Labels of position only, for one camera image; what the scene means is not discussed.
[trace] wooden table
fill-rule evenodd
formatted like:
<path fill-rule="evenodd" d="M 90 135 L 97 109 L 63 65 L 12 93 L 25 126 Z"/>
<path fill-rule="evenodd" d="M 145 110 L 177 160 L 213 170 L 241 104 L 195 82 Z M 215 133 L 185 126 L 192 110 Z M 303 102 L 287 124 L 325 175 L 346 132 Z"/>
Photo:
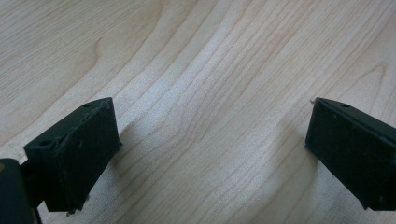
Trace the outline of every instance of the wooden table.
<path fill-rule="evenodd" d="M 1 1 L 0 157 L 111 96 L 121 151 L 44 223 L 395 223 L 304 148 L 311 100 L 396 126 L 396 2 Z"/>

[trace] black plastic block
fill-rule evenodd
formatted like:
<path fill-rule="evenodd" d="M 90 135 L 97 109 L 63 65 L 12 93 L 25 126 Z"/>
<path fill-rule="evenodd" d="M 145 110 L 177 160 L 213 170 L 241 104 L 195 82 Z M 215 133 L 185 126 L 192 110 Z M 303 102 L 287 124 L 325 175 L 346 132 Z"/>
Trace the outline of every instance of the black plastic block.
<path fill-rule="evenodd" d="M 317 98 L 305 140 L 366 209 L 396 210 L 396 130 L 358 109 Z"/>
<path fill-rule="evenodd" d="M 50 211 L 81 210 L 119 148 L 111 98 L 79 107 L 24 147 Z"/>

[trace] black 3d-printed part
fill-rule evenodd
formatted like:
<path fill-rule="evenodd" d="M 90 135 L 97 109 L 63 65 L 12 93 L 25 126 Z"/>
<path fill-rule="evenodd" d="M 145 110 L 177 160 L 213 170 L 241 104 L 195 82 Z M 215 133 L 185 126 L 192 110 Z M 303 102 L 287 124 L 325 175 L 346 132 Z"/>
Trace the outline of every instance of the black 3d-printed part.
<path fill-rule="evenodd" d="M 0 159 L 0 223 L 41 223 L 28 199 L 20 164 Z"/>
<path fill-rule="evenodd" d="M 81 106 L 24 147 L 49 211 L 71 212 L 82 209 L 119 148 L 111 98 Z"/>
<path fill-rule="evenodd" d="M 396 130 L 358 109 L 317 98 L 306 147 L 364 209 L 396 210 Z"/>

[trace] screw hole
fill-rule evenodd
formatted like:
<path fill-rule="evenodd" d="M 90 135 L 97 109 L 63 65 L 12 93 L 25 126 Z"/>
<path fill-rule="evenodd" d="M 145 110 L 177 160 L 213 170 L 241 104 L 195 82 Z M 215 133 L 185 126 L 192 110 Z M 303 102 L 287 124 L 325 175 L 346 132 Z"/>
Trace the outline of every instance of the screw hole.
<path fill-rule="evenodd" d="M 52 143 L 52 141 L 50 141 L 50 140 L 45 140 L 45 141 L 40 142 L 39 145 L 40 145 L 41 147 L 45 147 L 45 146 L 49 146 L 51 143 Z"/>

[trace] wood grain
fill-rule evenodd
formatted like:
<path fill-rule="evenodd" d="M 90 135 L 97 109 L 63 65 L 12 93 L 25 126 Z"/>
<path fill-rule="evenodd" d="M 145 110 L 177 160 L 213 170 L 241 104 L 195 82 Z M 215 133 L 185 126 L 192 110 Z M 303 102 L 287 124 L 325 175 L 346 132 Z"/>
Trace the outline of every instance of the wood grain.
<path fill-rule="evenodd" d="M 396 2 L 0 2 L 0 157 L 114 98 L 122 150 L 44 223 L 394 223 L 304 148 L 325 97 L 396 126 Z"/>

